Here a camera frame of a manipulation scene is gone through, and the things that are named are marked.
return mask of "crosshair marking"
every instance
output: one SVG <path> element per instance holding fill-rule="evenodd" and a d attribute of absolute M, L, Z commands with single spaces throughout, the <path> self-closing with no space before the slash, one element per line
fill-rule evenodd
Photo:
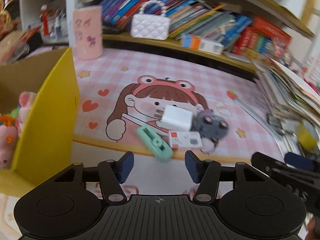
<path fill-rule="evenodd" d="M 157 201 L 158 203 L 162 203 L 165 200 L 163 198 L 157 198 L 155 201 Z"/>

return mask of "green toy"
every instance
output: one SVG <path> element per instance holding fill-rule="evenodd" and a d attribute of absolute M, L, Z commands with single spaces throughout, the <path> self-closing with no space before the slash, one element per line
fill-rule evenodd
<path fill-rule="evenodd" d="M 137 134 L 159 161 L 165 162 L 171 159 L 172 149 L 149 125 L 139 127 Z"/>
<path fill-rule="evenodd" d="M 7 116 L 13 117 L 13 118 L 18 118 L 19 115 L 19 108 L 13 109 L 11 113 L 7 114 Z"/>

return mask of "white quilted handbag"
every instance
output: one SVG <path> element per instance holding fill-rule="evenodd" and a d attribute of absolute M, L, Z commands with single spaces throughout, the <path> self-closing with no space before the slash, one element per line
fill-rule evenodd
<path fill-rule="evenodd" d="M 161 15 L 143 14 L 148 4 L 157 3 L 161 6 Z M 168 37 L 170 19 L 165 16 L 167 7 L 157 0 L 145 2 L 138 14 L 132 19 L 130 35 L 134 38 L 145 38 L 163 41 Z"/>

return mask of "pearl bag handle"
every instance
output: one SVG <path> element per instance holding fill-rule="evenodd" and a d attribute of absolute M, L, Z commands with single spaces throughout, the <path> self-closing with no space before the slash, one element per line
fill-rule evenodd
<path fill-rule="evenodd" d="M 161 16 L 165 17 L 165 14 L 167 13 L 167 6 L 165 6 L 165 4 L 161 1 L 158 0 L 150 0 L 147 1 L 145 3 L 143 3 L 143 5 L 140 7 L 139 9 L 139 14 L 143 14 L 144 13 L 144 9 L 146 8 L 147 5 L 152 4 L 152 3 L 156 3 L 161 7 Z"/>

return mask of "white charger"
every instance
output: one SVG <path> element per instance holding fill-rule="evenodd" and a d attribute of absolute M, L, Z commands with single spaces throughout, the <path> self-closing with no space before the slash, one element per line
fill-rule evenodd
<path fill-rule="evenodd" d="M 167 105 L 161 118 L 161 125 L 170 131 L 188 132 L 191 129 L 192 117 L 191 111 Z"/>

